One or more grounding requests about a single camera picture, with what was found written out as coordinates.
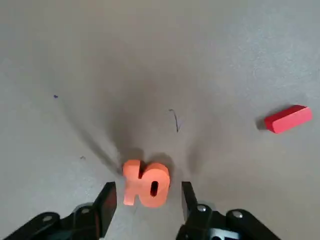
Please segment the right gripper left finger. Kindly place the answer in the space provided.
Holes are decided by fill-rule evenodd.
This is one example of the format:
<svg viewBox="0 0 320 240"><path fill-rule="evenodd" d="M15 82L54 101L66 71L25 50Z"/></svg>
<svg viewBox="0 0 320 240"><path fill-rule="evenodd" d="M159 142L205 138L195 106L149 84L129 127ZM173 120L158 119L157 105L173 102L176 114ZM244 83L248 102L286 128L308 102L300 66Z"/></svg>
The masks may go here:
<svg viewBox="0 0 320 240"><path fill-rule="evenodd" d="M99 240L104 238L117 208L117 188L107 182L92 203L77 206L61 218L43 212L16 229L6 240Z"/></svg>

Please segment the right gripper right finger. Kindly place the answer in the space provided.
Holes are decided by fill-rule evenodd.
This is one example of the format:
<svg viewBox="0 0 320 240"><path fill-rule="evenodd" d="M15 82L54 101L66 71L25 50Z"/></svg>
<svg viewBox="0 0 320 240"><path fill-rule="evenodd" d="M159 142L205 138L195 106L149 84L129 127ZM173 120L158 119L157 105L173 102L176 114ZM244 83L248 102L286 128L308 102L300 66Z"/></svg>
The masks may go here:
<svg viewBox="0 0 320 240"><path fill-rule="evenodd" d="M192 183L181 183L184 224L177 240L280 240L268 227L244 209L231 209L225 215L199 203Z"/></svg>

